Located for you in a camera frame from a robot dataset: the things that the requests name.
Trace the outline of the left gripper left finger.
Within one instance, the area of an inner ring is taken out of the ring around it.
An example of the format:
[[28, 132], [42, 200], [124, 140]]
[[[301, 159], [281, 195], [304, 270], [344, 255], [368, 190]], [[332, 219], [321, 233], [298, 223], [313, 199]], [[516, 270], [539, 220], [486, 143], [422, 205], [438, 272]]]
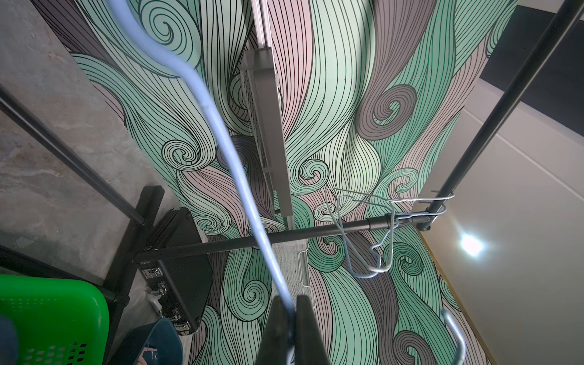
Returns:
[[272, 300], [255, 365], [286, 365], [291, 359], [289, 313], [280, 296]]

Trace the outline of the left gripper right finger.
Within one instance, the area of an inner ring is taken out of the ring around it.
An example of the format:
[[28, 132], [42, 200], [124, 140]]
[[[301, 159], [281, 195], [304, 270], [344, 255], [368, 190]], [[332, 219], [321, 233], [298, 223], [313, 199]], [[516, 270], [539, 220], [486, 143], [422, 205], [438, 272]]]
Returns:
[[329, 365], [313, 306], [306, 295], [297, 297], [295, 319], [295, 363], [299, 365]]

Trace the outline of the pink clothespin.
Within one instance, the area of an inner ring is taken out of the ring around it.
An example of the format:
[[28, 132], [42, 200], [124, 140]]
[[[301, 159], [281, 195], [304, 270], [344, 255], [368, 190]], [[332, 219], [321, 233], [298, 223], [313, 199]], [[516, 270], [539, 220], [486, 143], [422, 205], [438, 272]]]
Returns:
[[138, 358], [137, 364], [141, 365], [155, 365], [158, 364], [158, 350], [156, 348], [143, 348], [141, 355]]

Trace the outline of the light blue wire hanger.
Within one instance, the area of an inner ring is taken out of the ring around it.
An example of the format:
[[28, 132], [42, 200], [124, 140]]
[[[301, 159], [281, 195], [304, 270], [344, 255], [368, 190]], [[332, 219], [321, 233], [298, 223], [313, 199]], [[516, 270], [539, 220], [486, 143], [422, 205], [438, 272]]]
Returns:
[[[391, 270], [391, 268], [393, 266], [393, 262], [394, 262], [394, 249], [395, 249], [394, 242], [395, 242], [395, 231], [397, 229], [396, 220], [395, 220], [395, 216], [397, 213], [396, 205], [398, 202], [401, 202], [400, 198], [394, 198], [394, 199], [382, 198], [381, 196], [375, 196], [372, 194], [367, 194], [367, 196], [369, 196], [370, 198], [381, 199], [383, 201], [383, 203], [373, 203], [373, 205], [379, 206], [381, 208], [386, 208], [390, 212], [390, 222], [389, 222], [390, 227], [388, 228], [385, 236], [383, 237], [383, 239], [380, 242], [369, 247], [370, 254], [375, 258], [375, 266], [370, 265], [367, 262], [367, 260], [365, 260], [365, 258], [358, 251], [357, 247], [349, 239], [348, 234], [345, 231], [344, 224], [342, 223], [342, 217], [339, 213], [339, 210], [337, 210], [336, 213], [334, 213], [330, 204], [327, 203], [328, 215], [332, 219], [332, 222], [334, 223], [334, 225], [339, 229], [339, 231], [341, 233], [341, 237], [343, 240], [343, 246], [345, 248], [345, 260], [348, 264], [348, 271], [355, 278], [359, 278], [359, 279], [375, 278], [377, 275], [389, 272]], [[377, 248], [380, 248], [384, 243], [389, 244], [389, 246], [387, 246], [387, 249], [389, 250], [389, 263], [386, 265], [383, 264], [383, 255], [377, 251]], [[353, 254], [357, 258], [357, 261], [359, 261], [359, 263], [362, 264], [365, 267], [365, 269], [368, 271], [367, 274], [359, 274], [359, 273], [354, 271], [353, 265], [351, 264], [351, 257], [350, 257], [349, 252], [353, 252]]]

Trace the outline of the white wire hanger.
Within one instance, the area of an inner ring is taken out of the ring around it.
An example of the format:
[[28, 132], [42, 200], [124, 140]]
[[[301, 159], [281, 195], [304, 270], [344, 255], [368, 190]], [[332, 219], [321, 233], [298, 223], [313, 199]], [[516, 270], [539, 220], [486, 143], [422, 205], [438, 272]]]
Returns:
[[[390, 199], [385, 205], [378, 204], [382, 208], [389, 209], [389, 227], [382, 240], [370, 248], [371, 253], [376, 257], [376, 264], [375, 266], [370, 266], [368, 270], [374, 276], [388, 272], [393, 265], [395, 232], [409, 225], [421, 225], [424, 229], [430, 228], [439, 216], [446, 213], [446, 202], [454, 197], [454, 194], [449, 194], [446, 197], [433, 197], [428, 199]], [[428, 204], [428, 207], [424, 211], [398, 212], [397, 205], [403, 202]]]

